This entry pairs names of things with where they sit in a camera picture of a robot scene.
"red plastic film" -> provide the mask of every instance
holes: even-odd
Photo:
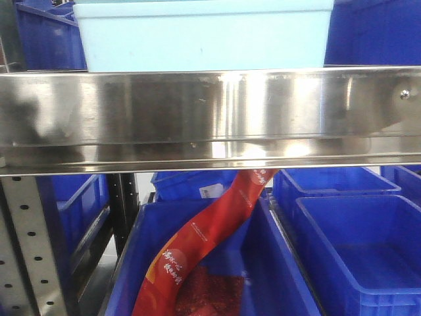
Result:
[[[175,316],[178,290],[188,274],[251,215],[277,170],[239,171],[231,187],[171,237],[149,267],[133,316]]]

